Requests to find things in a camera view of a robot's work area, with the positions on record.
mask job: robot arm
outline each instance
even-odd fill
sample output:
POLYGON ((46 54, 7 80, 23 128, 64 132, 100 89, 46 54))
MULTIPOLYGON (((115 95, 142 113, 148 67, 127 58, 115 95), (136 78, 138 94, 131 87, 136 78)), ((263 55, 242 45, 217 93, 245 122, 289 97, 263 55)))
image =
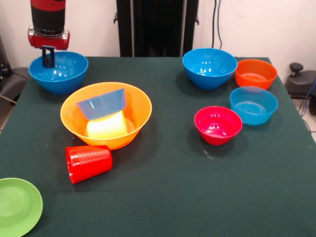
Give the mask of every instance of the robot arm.
POLYGON ((70 33, 64 30, 66 0, 31 0, 33 26, 29 27, 31 46, 42 49, 43 65, 54 67, 54 50, 67 50, 70 33))

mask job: black knob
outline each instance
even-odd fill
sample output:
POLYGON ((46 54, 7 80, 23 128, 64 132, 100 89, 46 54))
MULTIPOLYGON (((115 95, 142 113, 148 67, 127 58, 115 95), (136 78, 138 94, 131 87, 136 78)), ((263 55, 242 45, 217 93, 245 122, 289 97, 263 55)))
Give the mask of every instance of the black knob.
POLYGON ((290 69, 294 73, 299 73, 301 70, 303 70, 303 68, 304 68, 303 65, 300 63, 291 63, 290 64, 290 69))

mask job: floor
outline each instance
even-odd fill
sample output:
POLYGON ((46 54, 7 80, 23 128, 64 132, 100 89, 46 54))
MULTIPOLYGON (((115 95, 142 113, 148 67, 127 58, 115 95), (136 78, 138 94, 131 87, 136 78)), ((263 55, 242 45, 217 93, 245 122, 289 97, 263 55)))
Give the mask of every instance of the floor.
MULTIPOLYGON (((297 110, 299 110, 299 107, 302 103, 302 100, 293 99, 293 103, 295 104, 297 110)), ((311 135, 312 135, 314 141, 316 142, 316 116, 312 116, 310 114, 310 111, 307 109, 306 114, 303 116, 302 119, 305 120, 305 122, 309 126, 309 128, 312 132, 311 135)))
MULTIPOLYGON (((11 115, 11 112, 13 111, 14 106, 11 105, 9 102, 4 101, 3 99, 0 99, 0 100, 1 100, 0 101, 0 108, 1 108, 0 109, 0 134, 1 134, 7 120, 9 119, 11 115)), ((299 109, 301 102, 302 100, 293 99, 293 103, 295 104, 297 110, 299 109)), ((316 116, 312 116, 309 110, 307 109, 307 112, 304 115, 303 119, 306 121, 311 131, 315 131, 315 132, 312 132, 311 135, 316 142, 316 116)))

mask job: white wall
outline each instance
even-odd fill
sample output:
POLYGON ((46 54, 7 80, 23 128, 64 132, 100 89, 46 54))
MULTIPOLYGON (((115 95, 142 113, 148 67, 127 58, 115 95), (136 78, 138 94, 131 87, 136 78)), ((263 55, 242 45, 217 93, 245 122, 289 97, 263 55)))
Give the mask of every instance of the white wall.
MULTIPOLYGON (((194 48, 211 47, 213 7, 214 0, 199 0, 194 48)), ((315 11, 316 0, 222 0, 222 49, 235 56, 269 57, 283 81, 291 62, 316 70, 315 11)))
MULTIPOLYGON (((210 47, 214 0, 199 0, 194 48, 210 47)), ((65 28, 70 51, 86 56, 119 56, 116 0, 67 0, 65 28)), ((220 30, 223 49, 235 56, 268 56, 282 79, 298 61, 316 69, 316 0, 222 0, 220 30)), ((0 0, 0 35, 11 66, 27 67, 40 56, 30 47, 29 0, 0 0)))
MULTIPOLYGON (((113 24, 116 11, 116 0, 67 0, 68 50, 85 56, 119 56, 118 24, 113 24)), ((0 0, 0 35, 12 68, 28 67, 41 55, 29 44, 31 25, 30 0, 0 0)))

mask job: yellow cup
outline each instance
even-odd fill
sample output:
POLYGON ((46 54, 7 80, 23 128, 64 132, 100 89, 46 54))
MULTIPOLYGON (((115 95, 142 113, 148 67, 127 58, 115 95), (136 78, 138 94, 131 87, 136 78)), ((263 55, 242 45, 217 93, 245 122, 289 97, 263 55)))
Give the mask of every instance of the yellow cup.
POLYGON ((123 111, 90 120, 87 123, 87 135, 94 139, 112 139, 127 134, 123 111))

